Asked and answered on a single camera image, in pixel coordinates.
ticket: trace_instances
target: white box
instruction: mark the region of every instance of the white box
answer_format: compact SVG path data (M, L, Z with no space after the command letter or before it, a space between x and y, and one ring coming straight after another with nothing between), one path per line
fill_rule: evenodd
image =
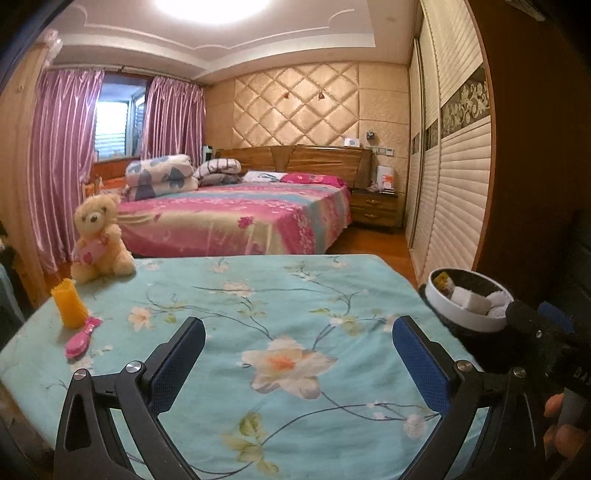
M358 147L361 145L359 138L345 138L345 147Z

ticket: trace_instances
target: pink pillow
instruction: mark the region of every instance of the pink pillow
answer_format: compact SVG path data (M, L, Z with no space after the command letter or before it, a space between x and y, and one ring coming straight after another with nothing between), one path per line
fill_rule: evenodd
M288 173L280 181L283 183L332 185L338 189L347 186L347 182L334 175L314 175L312 173Z

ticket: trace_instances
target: folded quilt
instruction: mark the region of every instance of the folded quilt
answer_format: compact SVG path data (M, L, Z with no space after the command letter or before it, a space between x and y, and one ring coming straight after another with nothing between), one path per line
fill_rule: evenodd
M153 183L152 185L139 185L137 187L128 187L123 193L128 202L137 200L153 199L169 193L190 192L199 188L199 182L193 177L181 179L179 181L168 181L162 183Z
M199 179L200 187L209 187L212 185L231 185L240 183L241 179L233 173L208 173Z
M167 155L131 162L125 170L129 187L176 181L180 182L193 174L188 155Z
M206 175L211 175L212 173L236 174L240 173L241 169L240 162L234 158L214 158L213 160L204 162L203 165L195 170L193 176L201 183L201 180Z

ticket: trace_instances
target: wardrobe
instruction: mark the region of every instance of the wardrobe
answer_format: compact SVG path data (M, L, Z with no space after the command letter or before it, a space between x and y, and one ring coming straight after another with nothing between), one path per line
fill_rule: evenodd
M505 0L420 4L405 211L417 280L470 268L535 307L591 209L591 70L551 20Z
M491 109L464 0L421 0L410 63L411 157L406 236L418 282L473 267L488 196Z

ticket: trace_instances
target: pink hairbrush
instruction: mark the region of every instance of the pink hairbrush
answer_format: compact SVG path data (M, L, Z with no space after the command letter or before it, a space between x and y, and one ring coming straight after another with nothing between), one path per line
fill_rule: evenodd
M90 334L101 323L103 322L97 318L88 317L84 323L84 328L66 343L66 358L76 358L86 352L90 345Z

